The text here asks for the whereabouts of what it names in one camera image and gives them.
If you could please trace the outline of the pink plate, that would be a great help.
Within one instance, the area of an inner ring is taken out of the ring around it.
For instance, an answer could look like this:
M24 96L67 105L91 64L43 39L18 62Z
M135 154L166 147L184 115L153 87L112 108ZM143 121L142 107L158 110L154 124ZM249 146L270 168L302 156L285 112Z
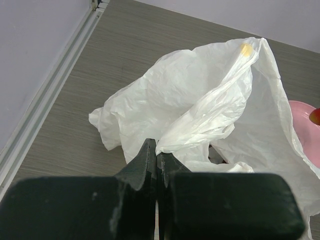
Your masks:
M310 121L315 107L297 100L290 100L293 128L302 145L303 152L313 165L320 168L320 126Z

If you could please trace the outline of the white plastic bag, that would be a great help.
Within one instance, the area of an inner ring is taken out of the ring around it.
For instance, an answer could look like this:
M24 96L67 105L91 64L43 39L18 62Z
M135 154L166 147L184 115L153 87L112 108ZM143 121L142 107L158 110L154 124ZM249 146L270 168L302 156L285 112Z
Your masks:
M210 43L162 56L88 116L107 150L130 162L145 139L193 172L271 172L290 185L304 219L320 212L311 163L273 52L264 38Z

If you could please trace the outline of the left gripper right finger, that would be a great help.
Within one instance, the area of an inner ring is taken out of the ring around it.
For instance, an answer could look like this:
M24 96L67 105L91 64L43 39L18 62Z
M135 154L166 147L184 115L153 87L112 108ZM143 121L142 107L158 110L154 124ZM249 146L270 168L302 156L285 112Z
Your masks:
M297 240L305 221L287 182L272 173L191 172L157 156L162 240Z

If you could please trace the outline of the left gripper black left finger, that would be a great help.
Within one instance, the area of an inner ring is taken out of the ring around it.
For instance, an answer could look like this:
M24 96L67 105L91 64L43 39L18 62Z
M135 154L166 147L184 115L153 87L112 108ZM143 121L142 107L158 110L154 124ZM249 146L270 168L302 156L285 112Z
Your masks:
M50 176L17 182L0 203L3 240L152 240L156 142L113 176Z

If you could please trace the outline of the aluminium corner profile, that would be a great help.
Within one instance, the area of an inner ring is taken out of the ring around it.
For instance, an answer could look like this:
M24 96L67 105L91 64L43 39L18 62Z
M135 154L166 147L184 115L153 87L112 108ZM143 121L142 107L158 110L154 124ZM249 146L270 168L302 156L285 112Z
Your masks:
M0 154L0 195L15 178L109 1L94 0Z

